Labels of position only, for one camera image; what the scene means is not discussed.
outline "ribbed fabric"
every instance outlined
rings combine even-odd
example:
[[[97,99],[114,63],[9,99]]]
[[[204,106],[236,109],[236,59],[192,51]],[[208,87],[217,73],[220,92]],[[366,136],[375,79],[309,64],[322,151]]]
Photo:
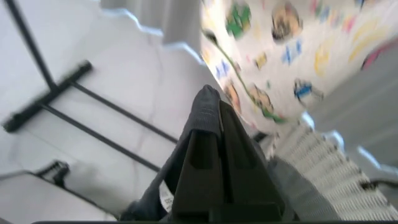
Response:
[[[266,152],[282,191],[301,220],[398,220],[397,210],[360,168],[321,134],[284,126]]]

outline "cartoon print fabric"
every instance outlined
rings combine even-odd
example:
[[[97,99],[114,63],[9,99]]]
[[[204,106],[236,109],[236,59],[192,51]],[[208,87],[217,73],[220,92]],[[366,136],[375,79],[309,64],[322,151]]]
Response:
[[[398,36],[396,0],[202,0],[202,57],[234,109],[277,131]]]

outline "clothing label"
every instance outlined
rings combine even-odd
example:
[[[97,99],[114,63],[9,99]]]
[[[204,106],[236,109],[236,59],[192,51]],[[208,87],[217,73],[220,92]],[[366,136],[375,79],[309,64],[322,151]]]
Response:
[[[162,204],[164,210],[166,212],[170,212],[172,210],[174,195],[169,190],[164,180],[159,186],[159,197],[160,197],[160,203]]]

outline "white floor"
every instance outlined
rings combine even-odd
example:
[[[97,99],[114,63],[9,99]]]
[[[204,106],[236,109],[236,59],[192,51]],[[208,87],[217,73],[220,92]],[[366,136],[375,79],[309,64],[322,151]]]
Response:
[[[83,59],[95,71],[80,83],[179,137],[204,84],[219,89],[184,50],[164,50],[126,16],[104,16],[98,1],[20,0],[49,69],[58,80]],[[4,5],[0,5],[0,119],[46,89]],[[174,145],[77,90],[53,105],[161,166]],[[68,188],[120,212],[145,191],[155,172],[48,112],[15,134],[0,131],[0,173],[34,170],[60,159],[72,166]]]

